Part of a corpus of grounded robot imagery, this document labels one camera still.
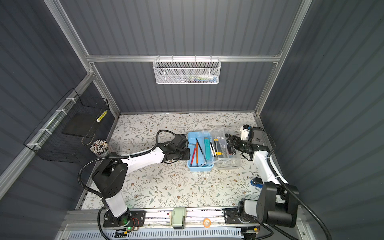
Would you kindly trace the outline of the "clear handled screwdriver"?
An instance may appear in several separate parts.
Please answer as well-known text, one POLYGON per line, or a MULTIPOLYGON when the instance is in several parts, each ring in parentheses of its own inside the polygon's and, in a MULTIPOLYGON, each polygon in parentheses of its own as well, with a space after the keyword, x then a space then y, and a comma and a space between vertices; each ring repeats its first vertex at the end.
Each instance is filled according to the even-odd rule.
POLYGON ((221 148, 223 150, 223 155, 225 156, 225 158, 227 158, 228 155, 227 155, 227 145, 226 145, 225 137, 221 137, 220 143, 221 143, 221 148))

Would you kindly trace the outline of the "teal utility knife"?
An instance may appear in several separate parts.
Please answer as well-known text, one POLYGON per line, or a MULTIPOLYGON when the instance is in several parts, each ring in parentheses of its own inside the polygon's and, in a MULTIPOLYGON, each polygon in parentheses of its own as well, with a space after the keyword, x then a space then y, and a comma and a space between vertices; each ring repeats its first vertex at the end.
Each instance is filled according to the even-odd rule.
POLYGON ((211 154, 212 154, 209 138, 204 138, 204 145, 205 145, 206 160, 209 161, 211 159, 211 154))

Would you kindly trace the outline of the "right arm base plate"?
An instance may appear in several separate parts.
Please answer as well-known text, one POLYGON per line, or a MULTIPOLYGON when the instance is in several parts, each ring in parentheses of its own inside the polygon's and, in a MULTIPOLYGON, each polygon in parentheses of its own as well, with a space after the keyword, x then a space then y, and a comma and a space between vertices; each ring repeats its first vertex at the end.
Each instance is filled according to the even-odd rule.
POLYGON ((257 217, 248 215, 244 212, 238 212, 237 208, 224 208, 221 210, 225 223, 228 225, 233 224, 260 224, 261 222, 257 217))

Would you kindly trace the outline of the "orange pencil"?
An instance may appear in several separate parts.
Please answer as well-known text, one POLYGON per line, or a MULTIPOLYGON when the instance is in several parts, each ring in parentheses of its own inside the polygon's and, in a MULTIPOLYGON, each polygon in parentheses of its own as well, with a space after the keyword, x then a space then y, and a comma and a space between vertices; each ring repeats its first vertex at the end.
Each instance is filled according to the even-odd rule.
POLYGON ((196 167, 199 165, 199 144, 196 143, 196 167))

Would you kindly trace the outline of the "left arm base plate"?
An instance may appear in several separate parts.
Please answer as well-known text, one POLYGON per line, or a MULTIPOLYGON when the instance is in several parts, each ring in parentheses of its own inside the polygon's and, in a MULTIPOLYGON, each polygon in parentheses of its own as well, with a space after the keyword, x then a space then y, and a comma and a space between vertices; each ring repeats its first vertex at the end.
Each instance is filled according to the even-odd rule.
POLYGON ((120 217, 116 218, 110 210, 104 215, 104 228, 128 228, 142 227, 146 218, 146 211, 127 210, 120 217))

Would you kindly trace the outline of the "black metal rod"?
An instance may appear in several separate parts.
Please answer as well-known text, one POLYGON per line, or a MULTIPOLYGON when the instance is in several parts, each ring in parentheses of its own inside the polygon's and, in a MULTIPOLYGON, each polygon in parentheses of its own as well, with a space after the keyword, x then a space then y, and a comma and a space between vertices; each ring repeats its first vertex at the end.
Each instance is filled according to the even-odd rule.
POLYGON ((197 146, 201 152, 202 158, 204 159, 204 163, 202 165, 205 165, 207 163, 207 159, 206 159, 204 141, 202 139, 199 141, 199 139, 196 138, 196 142, 197 142, 197 146))

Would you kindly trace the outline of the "yellow highlighter in basket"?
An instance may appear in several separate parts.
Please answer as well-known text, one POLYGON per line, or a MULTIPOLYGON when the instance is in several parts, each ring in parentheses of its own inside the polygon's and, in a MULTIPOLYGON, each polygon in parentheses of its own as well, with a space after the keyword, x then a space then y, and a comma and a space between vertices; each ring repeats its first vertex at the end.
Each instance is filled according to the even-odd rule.
POLYGON ((107 115, 108 110, 105 110, 103 113, 100 114, 100 116, 96 119, 96 121, 99 123, 102 121, 102 119, 107 115))

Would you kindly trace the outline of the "red handled screwdriver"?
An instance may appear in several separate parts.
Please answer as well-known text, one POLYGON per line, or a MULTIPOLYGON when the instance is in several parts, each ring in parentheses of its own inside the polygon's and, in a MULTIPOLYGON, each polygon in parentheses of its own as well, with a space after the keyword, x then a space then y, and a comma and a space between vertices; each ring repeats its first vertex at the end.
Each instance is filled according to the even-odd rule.
POLYGON ((192 144, 192 146, 194 146, 194 150, 193 150, 193 154, 192 154, 192 158, 191 158, 190 167, 192 167, 192 166, 193 166, 193 163, 194 163, 194 159, 195 159, 195 156, 196 156, 196 152, 197 152, 197 145, 196 145, 196 144, 192 144))

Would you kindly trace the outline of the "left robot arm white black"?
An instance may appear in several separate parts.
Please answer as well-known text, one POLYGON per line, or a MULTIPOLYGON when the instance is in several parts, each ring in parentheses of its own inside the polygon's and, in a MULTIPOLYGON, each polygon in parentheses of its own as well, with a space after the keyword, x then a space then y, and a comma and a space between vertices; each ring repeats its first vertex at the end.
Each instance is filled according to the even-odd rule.
POLYGON ((171 141, 157 143, 151 150, 130 156, 108 156, 101 160, 92 175, 93 182, 101 193, 102 201, 113 217, 128 213, 122 194, 126 176, 150 165, 168 161, 187 161, 190 158, 189 142, 184 134, 175 134, 171 141))

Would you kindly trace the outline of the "cup of pencils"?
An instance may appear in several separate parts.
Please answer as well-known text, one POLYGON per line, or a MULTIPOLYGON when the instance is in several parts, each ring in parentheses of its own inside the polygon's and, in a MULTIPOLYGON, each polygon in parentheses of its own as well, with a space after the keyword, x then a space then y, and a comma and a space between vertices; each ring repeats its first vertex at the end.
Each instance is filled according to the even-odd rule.
POLYGON ((102 158, 110 153, 110 146, 106 140, 97 140, 91 144, 90 151, 98 158, 102 158))

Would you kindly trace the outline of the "white mesh wall basket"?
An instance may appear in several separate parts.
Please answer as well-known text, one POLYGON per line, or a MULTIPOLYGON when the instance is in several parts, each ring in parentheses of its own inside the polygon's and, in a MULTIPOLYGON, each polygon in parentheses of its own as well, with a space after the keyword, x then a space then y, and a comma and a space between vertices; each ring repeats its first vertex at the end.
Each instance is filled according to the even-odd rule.
POLYGON ((213 85, 220 82, 222 63, 219 59, 162 61, 155 59, 153 70, 160 85, 213 85))

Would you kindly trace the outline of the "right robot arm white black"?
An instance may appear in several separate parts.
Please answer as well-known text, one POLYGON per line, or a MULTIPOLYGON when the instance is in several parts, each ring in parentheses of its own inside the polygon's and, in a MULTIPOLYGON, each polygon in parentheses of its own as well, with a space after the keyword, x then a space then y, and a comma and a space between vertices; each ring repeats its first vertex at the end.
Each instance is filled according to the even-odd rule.
POLYGON ((297 222, 299 202, 288 192, 299 194, 295 186, 281 176, 272 159, 272 150, 264 144, 260 127, 243 126, 241 136, 225 134, 227 145, 242 155, 248 154, 260 174, 252 182, 261 189, 257 200, 242 199, 236 216, 248 222, 256 218, 260 223, 270 226, 293 228, 297 222))

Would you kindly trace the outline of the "yellow black utility knife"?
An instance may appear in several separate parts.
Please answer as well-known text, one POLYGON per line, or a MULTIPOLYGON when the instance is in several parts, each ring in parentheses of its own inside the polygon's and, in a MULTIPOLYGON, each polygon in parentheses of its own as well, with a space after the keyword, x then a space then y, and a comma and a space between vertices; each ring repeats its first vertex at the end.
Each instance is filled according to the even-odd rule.
POLYGON ((223 155, 223 152, 222 152, 222 149, 221 149, 219 140, 218 140, 218 139, 214 139, 214 143, 215 143, 215 152, 216 152, 216 156, 217 156, 218 158, 223 158, 224 155, 223 155))

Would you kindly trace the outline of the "blue plastic tool box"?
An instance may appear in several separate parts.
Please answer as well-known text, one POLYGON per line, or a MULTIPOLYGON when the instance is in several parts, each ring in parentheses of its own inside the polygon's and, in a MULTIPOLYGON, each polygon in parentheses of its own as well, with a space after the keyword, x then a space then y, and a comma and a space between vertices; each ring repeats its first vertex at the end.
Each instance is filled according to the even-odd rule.
POLYGON ((210 132, 208 131, 199 131, 199 132, 189 132, 187 134, 188 142, 189 142, 189 149, 191 150, 191 157, 187 162, 187 166, 190 169, 191 172, 209 172, 213 166, 214 166, 214 156, 211 154, 211 159, 207 161, 205 165, 202 165, 204 163, 204 159, 202 158, 201 152, 199 150, 199 165, 196 167, 196 156, 194 159, 193 166, 190 167, 191 158, 194 150, 194 146, 192 144, 196 144, 196 138, 199 139, 199 141, 202 139, 204 141, 204 138, 209 138, 210 142, 213 140, 211 137, 210 132))

